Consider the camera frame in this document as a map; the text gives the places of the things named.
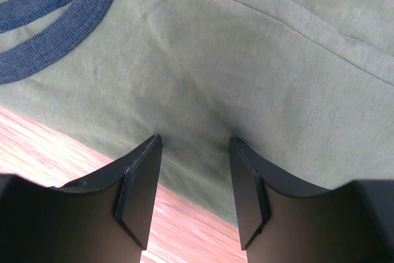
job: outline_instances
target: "gray-green fabric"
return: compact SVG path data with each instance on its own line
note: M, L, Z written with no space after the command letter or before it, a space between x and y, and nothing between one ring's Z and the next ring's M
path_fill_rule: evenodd
M230 136L324 187L394 177L393 8L114 0L75 50L0 86L0 104L112 158L161 134L160 182L236 223Z

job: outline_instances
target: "cloth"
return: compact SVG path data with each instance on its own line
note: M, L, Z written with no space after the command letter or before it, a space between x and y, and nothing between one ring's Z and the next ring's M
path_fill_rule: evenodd
M114 0L0 104L111 158L161 134L159 181L235 224L230 136L323 187L394 177L393 2Z

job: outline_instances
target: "t-shirt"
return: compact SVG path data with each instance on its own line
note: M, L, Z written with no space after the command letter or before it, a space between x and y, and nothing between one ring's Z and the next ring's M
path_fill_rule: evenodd
M394 0L0 0L0 104L236 223L228 141L333 188L394 177Z

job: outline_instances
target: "pink wooden surface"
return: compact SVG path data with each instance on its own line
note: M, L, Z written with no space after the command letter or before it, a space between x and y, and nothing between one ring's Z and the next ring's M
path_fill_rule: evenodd
M59 132L0 108L0 172L61 186L110 161ZM148 250L142 254L141 262L246 262L237 228L161 186Z

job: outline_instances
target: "navy blue neckband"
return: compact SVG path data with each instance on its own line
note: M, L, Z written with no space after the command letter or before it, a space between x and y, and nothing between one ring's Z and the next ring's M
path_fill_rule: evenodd
M113 0L10 0L0 4L0 33L26 25L71 2L54 23L0 54L0 84L26 78L78 46L100 23Z

